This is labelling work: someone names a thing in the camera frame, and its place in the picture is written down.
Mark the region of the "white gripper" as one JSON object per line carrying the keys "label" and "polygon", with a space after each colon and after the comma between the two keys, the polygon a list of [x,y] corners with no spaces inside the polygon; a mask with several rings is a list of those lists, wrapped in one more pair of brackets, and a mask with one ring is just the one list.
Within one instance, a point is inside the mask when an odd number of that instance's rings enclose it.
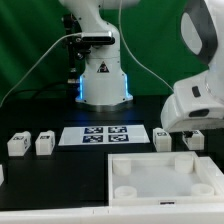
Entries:
{"label": "white gripper", "polygon": [[162,128],[169,133],[183,132],[192,138],[194,130],[224,128],[224,102],[214,97],[202,72],[174,84],[161,112]]}

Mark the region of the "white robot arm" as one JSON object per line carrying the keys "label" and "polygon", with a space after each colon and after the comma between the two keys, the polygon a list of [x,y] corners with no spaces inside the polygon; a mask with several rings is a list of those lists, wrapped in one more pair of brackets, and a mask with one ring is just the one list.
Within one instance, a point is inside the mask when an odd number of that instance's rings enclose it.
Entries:
{"label": "white robot arm", "polygon": [[[87,48],[77,101],[97,108],[131,101],[120,63],[121,29],[99,11],[133,7],[140,0],[58,1],[78,20],[76,43]],[[188,0],[181,36],[208,69],[174,84],[161,112],[162,128],[169,133],[224,128],[224,0]]]}

